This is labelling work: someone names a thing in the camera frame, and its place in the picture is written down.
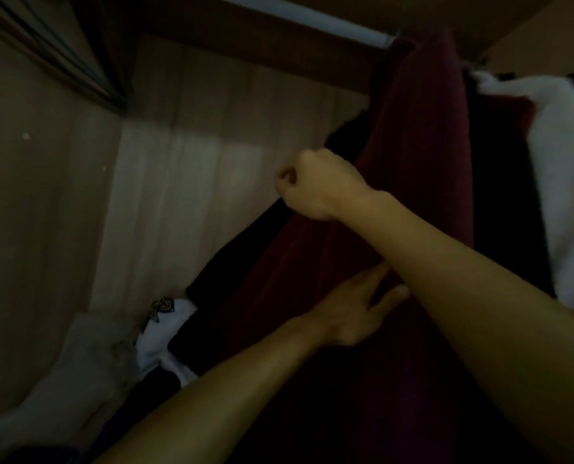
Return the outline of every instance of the forearm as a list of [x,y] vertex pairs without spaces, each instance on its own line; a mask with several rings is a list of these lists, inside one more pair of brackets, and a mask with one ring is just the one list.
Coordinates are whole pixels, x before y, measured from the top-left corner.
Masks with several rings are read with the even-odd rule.
[[262,408],[325,341],[292,319],[181,390],[105,453],[100,464],[221,463]]
[[574,313],[390,194],[343,202],[339,218],[391,263],[524,435],[550,458],[574,458]]

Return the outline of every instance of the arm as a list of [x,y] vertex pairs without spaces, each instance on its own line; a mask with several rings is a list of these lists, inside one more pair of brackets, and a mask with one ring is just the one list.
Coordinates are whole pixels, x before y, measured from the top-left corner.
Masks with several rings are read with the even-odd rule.
[[405,285],[369,307],[387,264],[345,281],[307,314],[222,362],[133,428],[97,464],[218,464],[280,387],[324,345],[354,345],[409,296]]
[[367,240],[526,439],[574,461],[574,312],[370,189],[328,150],[302,152],[276,187],[294,210]]

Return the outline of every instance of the white garment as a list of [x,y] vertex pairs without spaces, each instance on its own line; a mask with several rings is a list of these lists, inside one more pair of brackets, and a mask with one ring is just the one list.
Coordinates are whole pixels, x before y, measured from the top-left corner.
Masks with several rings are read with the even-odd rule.
[[176,374],[182,387],[197,378],[186,365],[183,365],[168,350],[167,345],[197,310],[188,299],[174,300],[174,311],[157,312],[158,321],[150,319],[145,330],[136,339],[136,365],[141,381],[150,371],[162,366]]
[[574,310],[574,84],[566,78],[529,77],[500,82],[475,72],[483,94],[528,96],[537,113],[528,134],[545,222],[554,288]]
[[0,415],[0,453],[70,445],[79,435],[90,444],[136,382],[137,332],[133,320],[76,314],[51,372],[20,406]]

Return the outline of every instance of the person's left hand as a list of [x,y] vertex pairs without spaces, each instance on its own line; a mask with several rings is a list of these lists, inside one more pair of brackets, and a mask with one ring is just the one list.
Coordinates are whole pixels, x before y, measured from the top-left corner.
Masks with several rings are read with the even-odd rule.
[[383,262],[358,273],[335,287],[303,318],[321,323],[327,330],[326,343],[355,345],[381,327],[384,317],[411,295],[405,285],[398,285],[386,293],[381,301],[370,305],[379,283],[389,272]]

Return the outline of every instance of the red garment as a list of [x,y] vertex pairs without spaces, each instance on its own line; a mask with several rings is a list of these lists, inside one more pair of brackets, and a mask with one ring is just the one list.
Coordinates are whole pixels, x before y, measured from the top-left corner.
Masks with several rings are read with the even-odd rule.
[[[471,246],[468,110],[449,35],[421,46],[396,40],[372,81],[370,110],[371,134],[357,169],[370,186]],[[212,327],[227,338],[220,359],[380,259],[342,224],[296,215],[214,316]],[[461,379],[459,360],[410,301],[371,339],[311,359],[259,416],[246,443],[264,463],[448,463]]]

